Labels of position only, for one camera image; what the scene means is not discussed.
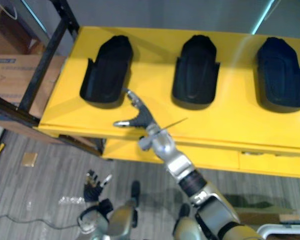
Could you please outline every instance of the black cable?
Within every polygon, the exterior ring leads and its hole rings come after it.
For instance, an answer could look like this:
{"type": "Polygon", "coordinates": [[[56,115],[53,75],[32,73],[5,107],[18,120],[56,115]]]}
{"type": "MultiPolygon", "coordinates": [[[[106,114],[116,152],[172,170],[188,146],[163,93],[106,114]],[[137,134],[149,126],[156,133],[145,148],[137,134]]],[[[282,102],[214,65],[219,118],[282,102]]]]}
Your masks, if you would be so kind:
{"type": "Polygon", "coordinates": [[[7,218],[7,219],[9,219],[10,221],[12,221],[16,224],[31,224],[31,223],[34,223],[34,222],[42,222],[42,223],[46,224],[48,227],[50,227],[52,229],[55,229],[55,230],[63,230],[63,229],[70,229],[70,228],[78,227],[78,224],[59,227],[59,226],[55,226],[54,224],[52,224],[52,223],[50,223],[50,222],[48,222],[44,219],[41,219],[41,218],[28,220],[28,221],[21,221],[21,220],[17,220],[15,218],[9,216],[8,214],[0,215],[0,219],[2,219],[2,218],[7,218]]]}

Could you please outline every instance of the floor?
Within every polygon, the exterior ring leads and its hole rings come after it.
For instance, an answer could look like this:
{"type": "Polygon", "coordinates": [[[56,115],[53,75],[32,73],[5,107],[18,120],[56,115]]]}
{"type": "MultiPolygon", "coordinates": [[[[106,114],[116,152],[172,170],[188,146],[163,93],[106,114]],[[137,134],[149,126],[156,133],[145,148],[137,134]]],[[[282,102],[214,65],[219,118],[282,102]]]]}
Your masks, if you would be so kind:
{"type": "MultiPolygon", "coordinates": [[[[63,196],[83,195],[85,173],[95,170],[101,179],[113,173],[102,196],[114,207],[128,198],[133,180],[141,183],[138,228],[132,239],[171,239],[179,207],[187,202],[174,180],[160,164],[105,161],[63,144],[45,144],[7,132],[0,156],[0,215],[20,220],[45,219],[58,227],[73,225],[85,209],[78,202],[60,202],[63,196]],[[24,152],[38,153],[34,167],[21,165],[24,152]]],[[[250,204],[266,201],[300,214],[300,179],[217,170],[200,170],[226,195],[241,195],[250,204]]],[[[0,240],[74,240],[77,227],[54,230],[41,222],[16,224],[0,220],[0,240]]]]}

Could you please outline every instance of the metal rack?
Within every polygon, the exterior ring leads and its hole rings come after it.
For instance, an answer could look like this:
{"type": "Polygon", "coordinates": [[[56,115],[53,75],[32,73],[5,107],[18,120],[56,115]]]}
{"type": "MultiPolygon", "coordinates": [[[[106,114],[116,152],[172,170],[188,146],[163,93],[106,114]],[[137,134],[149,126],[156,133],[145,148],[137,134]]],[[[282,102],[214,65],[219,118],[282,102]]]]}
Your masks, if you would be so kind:
{"type": "MultiPolygon", "coordinates": [[[[57,50],[57,47],[60,44],[62,37],[64,36],[66,30],[68,30],[73,38],[73,41],[75,41],[79,31],[79,24],[70,9],[67,0],[50,1],[60,15],[61,20],[46,46],[46,49],[38,66],[35,69],[35,72],[19,106],[15,106],[14,104],[0,97],[0,114],[29,128],[35,128],[39,125],[40,119],[29,114],[29,110],[34,102],[39,87],[41,86],[49,64],[57,50]]],[[[61,134],[57,139],[96,156],[102,155],[104,151],[104,140],[101,138],[95,139],[96,147],[86,145],[69,135],[61,134]]]]}

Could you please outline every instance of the robotic hand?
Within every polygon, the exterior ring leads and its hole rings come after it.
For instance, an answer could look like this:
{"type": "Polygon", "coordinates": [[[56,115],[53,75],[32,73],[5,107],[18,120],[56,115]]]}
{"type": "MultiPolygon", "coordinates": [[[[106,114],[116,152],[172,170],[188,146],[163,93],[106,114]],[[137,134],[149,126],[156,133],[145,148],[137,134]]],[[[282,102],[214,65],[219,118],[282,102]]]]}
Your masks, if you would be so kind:
{"type": "Polygon", "coordinates": [[[108,229],[107,214],[114,209],[108,198],[102,201],[99,200],[104,187],[111,180],[112,175],[109,174],[102,182],[97,182],[98,175],[94,171],[89,170],[85,177],[83,197],[90,207],[80,214],[77,218],[77,224],[82,234],[90,234],[93,236],[91,239],[98,239],[106,233],[108,229]]]}
{"type": "Polygon", "coordinates": [[[190,159],[176,148],[176,144],[166,129],[161,129],[143,101],[131,90],[127,97],[139,110],[131,120],[117,121],[116,127],[144,128],[148,136],[142,137],[138,145],[144,151],[153,149],[164,162],[169,173],[197,208],[195,219],[204,235],[211,240],[263,240],[252,228],[240,224],[239,218],[218,189],[196,170],[190,159]]]}

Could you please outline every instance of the black holder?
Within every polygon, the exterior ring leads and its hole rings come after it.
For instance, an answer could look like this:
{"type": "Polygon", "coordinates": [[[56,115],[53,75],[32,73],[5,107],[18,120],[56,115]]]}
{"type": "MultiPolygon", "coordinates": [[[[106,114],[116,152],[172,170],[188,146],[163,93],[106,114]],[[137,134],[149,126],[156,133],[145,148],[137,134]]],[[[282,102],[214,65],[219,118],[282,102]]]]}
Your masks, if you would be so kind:
{"type": "Polygon", "coordinates": [[[114,36],[99,49],[95,62],[88,66],[80,89],[80,97],[99,108],[114,108],[124,100],[133,50],[126,36],[114,36]]]}
{"type": "Polygon", "coordinates": [[[195,110],[213,102],[219,71],[216,55],[217,49],[207,36],[194,35],[183,45],[172,87],[175,104],[195,110]]]}
{"type": "Polygon", "coordinates": [[[260,105],[278,113],[300,110],[300,69],[295,50],[283,39],[269,37],[257,60],[260,105]]]}

